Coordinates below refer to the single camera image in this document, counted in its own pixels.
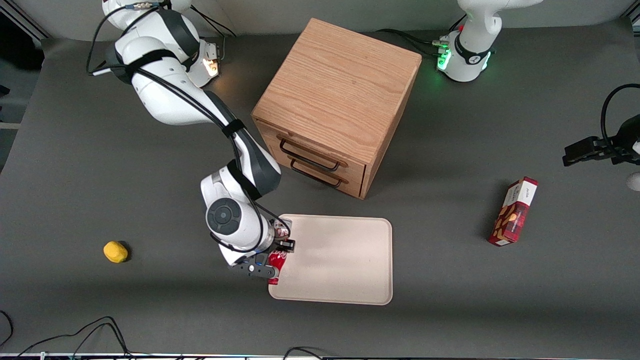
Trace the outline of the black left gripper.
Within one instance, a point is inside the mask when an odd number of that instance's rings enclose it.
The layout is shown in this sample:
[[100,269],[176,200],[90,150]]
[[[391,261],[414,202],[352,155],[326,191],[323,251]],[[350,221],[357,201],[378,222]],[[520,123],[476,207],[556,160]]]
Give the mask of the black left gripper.
[[599,129],[602,139],[598,136],[589,136],[564,148],[562,157],[564,167],[590,160],[607,159],[610,159],[614,166],[621,163],[638,166],[640,162],[640,116],[638,114],[624,121],[614,136],[608,135],[606,116],[602,114],[599,119]]

